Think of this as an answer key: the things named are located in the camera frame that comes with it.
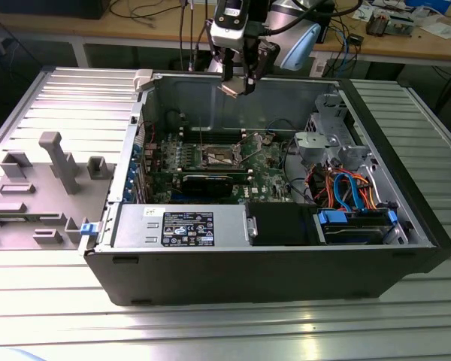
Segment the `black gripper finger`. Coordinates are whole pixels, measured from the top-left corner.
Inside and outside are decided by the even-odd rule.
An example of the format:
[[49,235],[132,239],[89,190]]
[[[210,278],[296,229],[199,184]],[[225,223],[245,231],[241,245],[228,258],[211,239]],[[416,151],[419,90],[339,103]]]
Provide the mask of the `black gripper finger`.
[[235,52],[226,47],[213,45],[211,48],[212,59],[210,61],[210,72],[221,74],[221,81],[229,81],[233,77]]
[[243,51],[244,95],[255,90],[256,82],[269,74],[280,53],[280,46],[266,40],[257,41]]

